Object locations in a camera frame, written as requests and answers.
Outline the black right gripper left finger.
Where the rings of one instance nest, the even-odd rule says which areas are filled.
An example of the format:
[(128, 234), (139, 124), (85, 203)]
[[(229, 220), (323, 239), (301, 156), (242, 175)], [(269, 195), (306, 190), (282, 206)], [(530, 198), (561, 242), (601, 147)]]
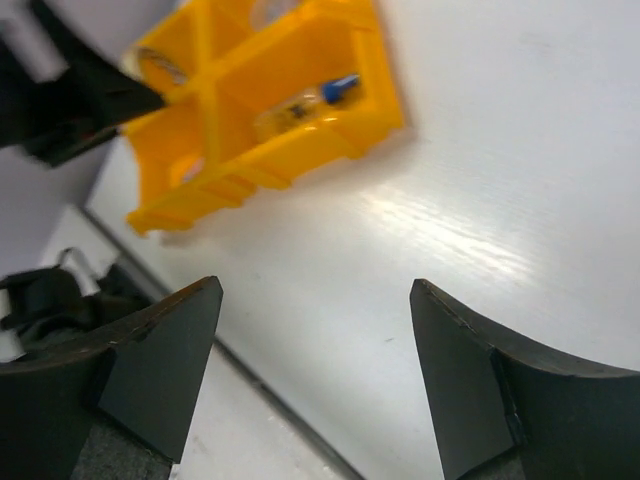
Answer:
[(5, 479), (166, 479), (183, 456), (223, 290), (205, 277), (1, 368)]

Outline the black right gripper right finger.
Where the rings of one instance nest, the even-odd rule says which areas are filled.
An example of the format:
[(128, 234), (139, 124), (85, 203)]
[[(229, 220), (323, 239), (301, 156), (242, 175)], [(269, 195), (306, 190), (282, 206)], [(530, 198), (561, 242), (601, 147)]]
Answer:
[(639, 375), (546, 346), (433, 283), (410, 293), (448, 479), (635, 479)]

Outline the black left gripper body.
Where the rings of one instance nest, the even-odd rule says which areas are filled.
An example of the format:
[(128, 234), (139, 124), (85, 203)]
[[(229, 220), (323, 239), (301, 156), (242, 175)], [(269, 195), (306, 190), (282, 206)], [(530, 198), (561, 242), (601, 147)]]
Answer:
[(96, 125), (82, 116), (53, 80), (34, 80), (1, 37), (1, 146), (18, 146), (45, 166), (58, 168), (112, 140), (117, 127)]

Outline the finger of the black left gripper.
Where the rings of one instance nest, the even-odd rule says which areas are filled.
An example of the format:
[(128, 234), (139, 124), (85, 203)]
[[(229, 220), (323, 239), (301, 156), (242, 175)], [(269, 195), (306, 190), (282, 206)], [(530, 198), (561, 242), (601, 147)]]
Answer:
[(67, 65), (51, 84), (82, 116), (96, 125), (120, 125), (165, 107), (158, 92), (86, 44), (47, 2), (31, 1), (29, 10)]

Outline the orange highlighter pen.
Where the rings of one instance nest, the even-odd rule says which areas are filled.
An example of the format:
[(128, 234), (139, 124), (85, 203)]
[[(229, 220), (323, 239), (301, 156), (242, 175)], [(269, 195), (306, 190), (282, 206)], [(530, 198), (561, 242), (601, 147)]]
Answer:
[(188, 183), (202, 171), (204, 165), (205, 157), (202, 155), (187, 155), (176, 161), (171, 167), (171, 184), (180, 186)]

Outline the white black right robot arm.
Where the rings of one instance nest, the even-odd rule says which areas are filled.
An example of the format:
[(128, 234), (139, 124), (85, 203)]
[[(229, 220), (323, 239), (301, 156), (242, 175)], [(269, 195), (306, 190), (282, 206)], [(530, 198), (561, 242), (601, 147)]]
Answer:
[[(61, 264), (5, 277), (1, 475), (166, 479), (182, 459), (223, 291), (151, 296), (121, 265), (85, 295)], [(635, 479), (639, 375), (547, 347), (432, 283), (410, 294), (448, 479)]]

